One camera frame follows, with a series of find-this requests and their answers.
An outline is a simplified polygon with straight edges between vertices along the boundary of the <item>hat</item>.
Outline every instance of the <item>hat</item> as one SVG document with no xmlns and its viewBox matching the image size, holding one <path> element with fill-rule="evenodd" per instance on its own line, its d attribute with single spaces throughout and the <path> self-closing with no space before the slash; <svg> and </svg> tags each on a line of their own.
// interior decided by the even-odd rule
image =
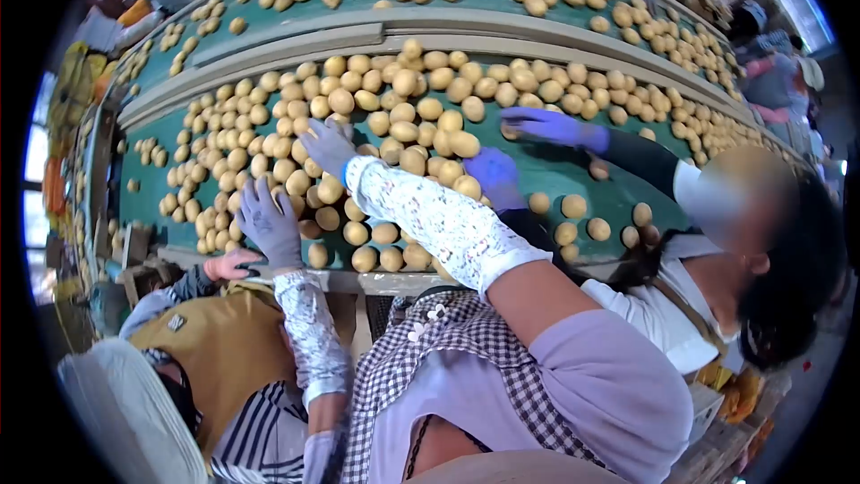
<svg viewBox="0 0 860 484">
<path fill-rule="evenodd" d="M 84 430 L 123 482 L 207 482 L 197 443 L 140 350 L 105 339 L 66 356 L 57 372 Z"/>
<path fill-rule="evenodd" d="M 803 82 L 806 83 L 806 86 L 816 91 L 824 88 L 824 74 L 818 62 L 805 56 L 799 56 L 797 61 L 800 62 Z"/>
<path fill-rule="evenodd" d="M 546 484 L 587 482 L 624 484 L 624 480 L 594 462 L 554 450 L 503 450 L 458 457 L 428 469 L 410 484 Z"/>
</svg>

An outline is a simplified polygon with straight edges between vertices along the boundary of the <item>black hair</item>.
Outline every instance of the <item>black hair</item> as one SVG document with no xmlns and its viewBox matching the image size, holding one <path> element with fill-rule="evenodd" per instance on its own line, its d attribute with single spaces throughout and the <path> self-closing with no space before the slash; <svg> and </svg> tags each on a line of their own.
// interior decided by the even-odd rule
<svg viewBox="0 0 860 484">
<path fill-rule="evenodd" d="M 843 226 L 822 182 L 798 170 L 798 205 L 781 225 L 768 251 L 770 269 L 756 277 L 738 303 L 740 348 L 745 360 L 761 371 L 800 357 L 815 338 L 815 315 L 826 306 L 844 272 Z M 651 250 L 638 247 L 612 275 L 613 290 L 629 293 L 648 285 L 660 270 L 666 244 L 682 233 L 670 229 Z"/>
<path fill-rule="evenodd" d="M 803 50 L 803 39 L 796 34 L 793 34 L 789 37 L 789 41 L 791 42 L 791 46 L 796 48 L 797 50 Z"/>
<path fill-rule="evenodd" d="M 180 385 L 172 377 L 156 372 L 158 378 L 164 384 L 164 388 L 170 395 L 170 400 L 176 406 L 176 410 L 182 416 L 185 425 L 188 426 L 188 431 L 192 436 L 197 436 L 197 408 L 194 407 L 194 397 L 191 394 L 191 385 L 185 376 L 185 371 L 182 371 L 182 379 L 185 385 Z"/>
</svg>

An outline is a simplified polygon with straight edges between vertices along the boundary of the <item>gray glove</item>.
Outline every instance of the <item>gray glove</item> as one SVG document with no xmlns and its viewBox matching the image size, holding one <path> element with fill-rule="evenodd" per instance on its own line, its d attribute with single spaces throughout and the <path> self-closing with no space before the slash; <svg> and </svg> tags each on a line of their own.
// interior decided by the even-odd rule
<svg viewBox="0 0 860 484">
<path fill-rule="evenodd" d="M 325 124 L 311 118 L 310 128 L 317 135 L 302 133 L 299 140 L 305 146 L 308 156 L 317 163 L 325 172 L 337 177 L 341 184 L 346 185 L 347 163 L 355 153 L 355 146 L 346 138 L 346 130 L 341 131 L 333 118 L 327 118 Z"/>
<path fill-rule="evenodd" d="M 290 199 L 281 192 L 276 206 L 264 177 L 245 182 L 236 221 L 266 255 L 272 269 L 305 266 L 298 221 Z"/>
</svg>

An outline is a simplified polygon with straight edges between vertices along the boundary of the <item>sun hat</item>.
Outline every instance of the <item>sun hat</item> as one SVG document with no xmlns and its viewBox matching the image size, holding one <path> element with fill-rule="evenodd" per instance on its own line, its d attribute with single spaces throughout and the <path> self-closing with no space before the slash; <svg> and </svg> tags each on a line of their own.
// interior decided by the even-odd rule
<svg viewBox="0 0 860 484">
<path fill-rule="evenodd" d="M 801 65 L 803 82 L 815 91 L 824 88 L 824 73 L 821 71 L 821 66 L 818 65 L 818 62 L 805 56 L 799 56 L 797 61 Z"/>
<path fill-rule="evenodd" d="M 105 339 L 58 365 L 70 408 L 123 482 L 204 484 L 206 465 L 149 362 L 123 339 Z"/>
</svg>

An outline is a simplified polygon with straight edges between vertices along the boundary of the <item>plaid apron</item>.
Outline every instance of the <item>plaid apron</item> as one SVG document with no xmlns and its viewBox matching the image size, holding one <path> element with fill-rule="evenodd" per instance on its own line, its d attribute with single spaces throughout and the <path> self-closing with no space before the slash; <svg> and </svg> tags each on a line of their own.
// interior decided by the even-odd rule
<svg viewBox="0 0 860 484">
<path fill-rule="evenodd" d="M 409 340 L 414 323 L 444 305 L 446 313 L 417 342 Z M 405 319 L 396 323 L 395 318 Z M 448 290 L 414 303 L 396 298 L 385 334 L 358 363 L 353 384 L 350 426 L 342 481 L 367 482 L 373 423 L 400 396 L 430 351 L 460 350 L 489 360 L 501 372 L 513 409 L 545 448 L 606 466 L 571 432 L 543 388 L 537 363 L 507 323 L 474 291 Z"/>
</svg>

